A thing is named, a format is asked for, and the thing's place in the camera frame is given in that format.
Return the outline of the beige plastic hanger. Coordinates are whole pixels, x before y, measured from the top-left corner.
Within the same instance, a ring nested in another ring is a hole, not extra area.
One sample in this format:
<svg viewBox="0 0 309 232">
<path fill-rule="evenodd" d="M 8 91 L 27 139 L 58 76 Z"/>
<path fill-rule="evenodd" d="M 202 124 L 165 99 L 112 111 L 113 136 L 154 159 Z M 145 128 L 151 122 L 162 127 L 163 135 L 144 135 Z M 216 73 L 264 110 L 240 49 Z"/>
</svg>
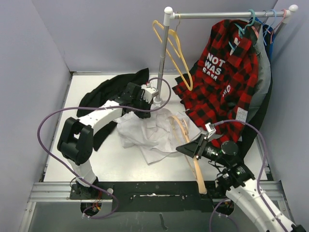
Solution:
<svg viewBox="0 0 309 232">
<path fill-rule="evenodd" d="M 181 143 L 181 142 L 176 132 L 177 128 L 181 130 L 183 140 L 186 142 L 185 144 L 177 147 L 176 150 L 185 155 L 187 163 L 189 164 L 189 167 L 191 168 L 196 178 L 196 182 L 198 185 L 198 192 L 200 194 L 207 194 L 207 188 L 204 182 L 202 171 L 201 171 L 200 165 L 193 151 L 193 145 L 195 144 L 193 142 L 190 142 L 189 129 L 188 129 L 188 125 L 186 121 L 184 119 L 180 121 L 180 119 L 177 116 L 170 116 L 169 121 L 172 126 L 174 136 L 176 140 L 178 141 L 178 143 Z"/>
</svg>

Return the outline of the white shirt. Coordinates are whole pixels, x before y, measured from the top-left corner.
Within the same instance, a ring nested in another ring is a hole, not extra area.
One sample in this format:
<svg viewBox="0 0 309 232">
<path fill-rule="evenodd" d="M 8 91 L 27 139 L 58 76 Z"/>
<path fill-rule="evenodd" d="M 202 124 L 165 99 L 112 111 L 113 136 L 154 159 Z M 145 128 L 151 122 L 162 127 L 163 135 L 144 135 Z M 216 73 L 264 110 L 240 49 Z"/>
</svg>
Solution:
<svg viewBox="0 0 309 232">
<path fill-rule="evenodd" d="M 148 165 L 175 153 L 176 147 L 186 143 L 181 127 L 190 141 L 201 133 L 184 112 L 174 114 L 166 108 L 152 112 L 147 119 L 130 112 L 116 119 L 116 123 L 122 147 L 136 145 Z"/>
</svg>

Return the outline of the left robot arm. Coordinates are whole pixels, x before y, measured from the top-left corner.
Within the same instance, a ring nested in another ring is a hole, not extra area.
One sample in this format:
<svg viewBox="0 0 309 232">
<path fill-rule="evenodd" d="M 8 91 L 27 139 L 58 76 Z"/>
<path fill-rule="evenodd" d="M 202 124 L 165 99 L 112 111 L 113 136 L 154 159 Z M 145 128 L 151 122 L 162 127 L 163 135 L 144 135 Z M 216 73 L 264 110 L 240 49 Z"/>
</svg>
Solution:
<svg viewBox="0 0 309 232">
<path fill-rule="evenodd" d="M 96 185 L 98 178 L 90 163 L 94 135 L 110 122 L 131 112 L 130 109 L 124 109 L 121 106 L 148 111 L 153 98 L 157 95 L 158 90 L 150 84 L 141 87 L 130 82 L 122 93 L 107 100 L 100 107 L 101 110 L 95 110 L 77 119 L 69 117 L 65 121 L 57 149 L 77 173 L 76 184 L 86 198 L 92 199 L 98 194 Z"/>
</svg>

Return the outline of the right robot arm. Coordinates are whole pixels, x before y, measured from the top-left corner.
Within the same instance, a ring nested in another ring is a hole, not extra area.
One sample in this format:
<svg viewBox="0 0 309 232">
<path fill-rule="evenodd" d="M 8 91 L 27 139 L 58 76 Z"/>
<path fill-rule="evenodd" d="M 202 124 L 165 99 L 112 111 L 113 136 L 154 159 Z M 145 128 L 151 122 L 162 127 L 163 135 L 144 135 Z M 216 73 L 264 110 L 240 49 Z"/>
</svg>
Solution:
<svg viewBox="0 0 309 232">
<path fill-rule="evenodd" d="M 288 219 L 258 185 L 257 179 L 239 156 L 238 145 L 233 141 L 222 143 L 220 148 L 209 145 L 205 136 L 178 146 L 176 150 L 191 158 L 207 158 L 223 166 L 215 180 L 219 197 L 234 202 L 261 232 L 303 232 L 304 227 Z"/>
</svg>

